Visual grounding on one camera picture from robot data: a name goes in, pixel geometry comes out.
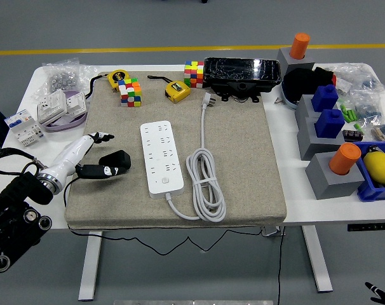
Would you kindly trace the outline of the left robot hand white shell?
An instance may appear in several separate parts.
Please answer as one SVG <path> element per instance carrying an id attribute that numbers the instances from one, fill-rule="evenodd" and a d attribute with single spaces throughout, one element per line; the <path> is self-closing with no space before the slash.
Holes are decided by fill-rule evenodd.
<path id="1" fill-rule="evenodd" d="M 62 188 L 66 183 L 67 177 L 74 174 L 76 165 L 84 158 L 93 144 L 108 142 L 113 138 L 114 135 L 105 132 L 83 135 L 81 138 L 65 146 L 51 165 L 41 170 L 37 177 L 50 182 L 56 182 Z"/>

